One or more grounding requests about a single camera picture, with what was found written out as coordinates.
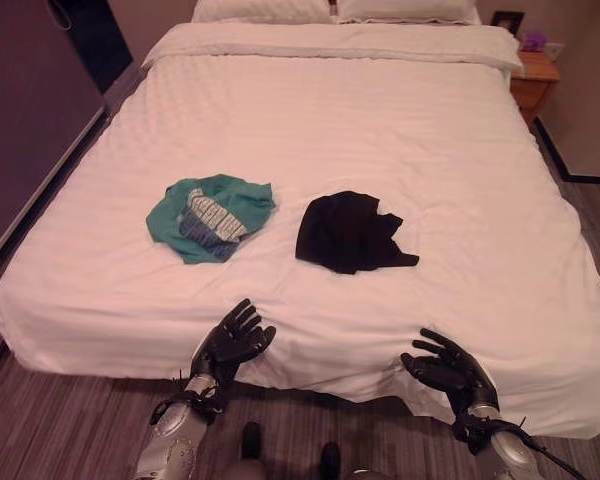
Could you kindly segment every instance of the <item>white duvet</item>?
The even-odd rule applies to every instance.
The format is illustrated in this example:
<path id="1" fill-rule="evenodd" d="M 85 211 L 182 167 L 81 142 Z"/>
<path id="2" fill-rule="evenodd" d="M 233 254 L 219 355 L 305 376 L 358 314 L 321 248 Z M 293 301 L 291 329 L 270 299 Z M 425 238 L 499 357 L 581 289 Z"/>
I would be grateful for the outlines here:
<path id="1" fill-rule="evenodd" d="M 403 372 L 422 326 L 470 351 L 533 434 L 600 431 L 600 278 L 511 98 L 491 27 L 182 25 L 28 234 L 0 282 L 25 366 L 164 378 L 243 297 L 278 335 L 239 379 L 452 419 Z M 145 216 L 226 173 L 277 208 L 225 264 L 184 265 Z M 338 275 L 294 258 L 308 203 L 342 190 L 404 219 L 415 268 Z"/>

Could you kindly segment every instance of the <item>wooden nightstand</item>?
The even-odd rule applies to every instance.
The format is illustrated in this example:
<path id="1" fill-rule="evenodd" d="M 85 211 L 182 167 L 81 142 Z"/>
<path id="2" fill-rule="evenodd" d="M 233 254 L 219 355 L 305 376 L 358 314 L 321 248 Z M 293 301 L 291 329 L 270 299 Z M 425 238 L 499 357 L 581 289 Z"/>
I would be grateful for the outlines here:
<path id="1" fill-rule="evenodd" d="M 524 71 L 511 74 L 511 94 L 530 124 L 560 81 L 560 74 L 544 52 L 518 52 Z"/>

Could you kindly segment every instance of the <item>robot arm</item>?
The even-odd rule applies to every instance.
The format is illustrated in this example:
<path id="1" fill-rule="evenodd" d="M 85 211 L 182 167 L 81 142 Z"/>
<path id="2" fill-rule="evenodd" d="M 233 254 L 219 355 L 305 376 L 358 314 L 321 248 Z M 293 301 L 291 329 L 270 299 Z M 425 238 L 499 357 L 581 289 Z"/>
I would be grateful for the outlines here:
<path id="1" fill-rule="evenodd" d="M 151 439 L 142 451 L 134 480 L 189 480 L 207 425 L 227 406 L 229 389 L 241 363 L 273 341 L 249 300 L 240 302 L 209 332 L 191 361 L 187 386 L 158 404 L 151 416 Z"/>
<path id="2" fill-rule="evenodd" d="M 462 347 L 431 330 L 420 334 L 434 343 L 414 340 L 413 346 L 432 356 L 400 358 L 407 371 L 423 384 L 447 394 L 456 421 L 453 434 L 467 443 L 485 479 L 542 480 L 532 451 L 538 451 L 575 478 L 584 476 L 554 457 L 518 425 L 502 420 L 498 395 L 486 372 Z"/>

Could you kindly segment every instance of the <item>pillow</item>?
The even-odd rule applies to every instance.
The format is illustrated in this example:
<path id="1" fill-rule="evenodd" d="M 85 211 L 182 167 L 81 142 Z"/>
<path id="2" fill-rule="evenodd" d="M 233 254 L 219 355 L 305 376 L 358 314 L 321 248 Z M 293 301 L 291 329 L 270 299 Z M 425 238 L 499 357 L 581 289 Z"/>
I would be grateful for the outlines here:
<path id="1" fill-rule="evenodd" d="M 328 0 L 198 0 L 193 22 L 333 23 Z"/>
<path id="2" fill-rule="evenodd" d="M 338 19 L 339 23 L 360 23 L 360 20 L 342 20 Z M 429 25 L 482 25 L 480 14 L 476 7 L 472 7 L 469 13 L 464 18 L 457 18 L 455 20 L 441 20 L 439 18 L 372 18 L 364 20 L 363 23 L 392 23 L 400 25 L 408 24 L 429 24 Z"/>
<path id="3" fill-rule="evenodd" d="M 475 0 L 338 0 L 344 22 L 433 21 L 466 23 L 472 18 Z"/>

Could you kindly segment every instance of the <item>beige wall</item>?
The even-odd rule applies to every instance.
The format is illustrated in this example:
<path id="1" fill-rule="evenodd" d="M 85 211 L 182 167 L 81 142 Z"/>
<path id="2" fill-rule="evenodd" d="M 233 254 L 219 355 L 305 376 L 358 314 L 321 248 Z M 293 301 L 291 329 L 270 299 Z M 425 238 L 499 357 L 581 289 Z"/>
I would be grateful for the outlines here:
<path id="1" fill-rule="evenodd" d="M 490 23 L 496 10 L 525 12 L 520 32 L 539 31 L 551 42 L 569 46 L 585 29 L 600 0 L 477 0 L 484 23 Z"/>
<path id="2" fill-rule="evenodd" d="M 562 82 L 540 118 L 569 173 L 600 176 L 600 10 L 558 67 Z"/>
<path id="3" fill-rule="evenodd" d="M 191 20 L 195 3 L 196 0 L 109 0 L 129 51 L 138 65 L 167 30 Z"/>

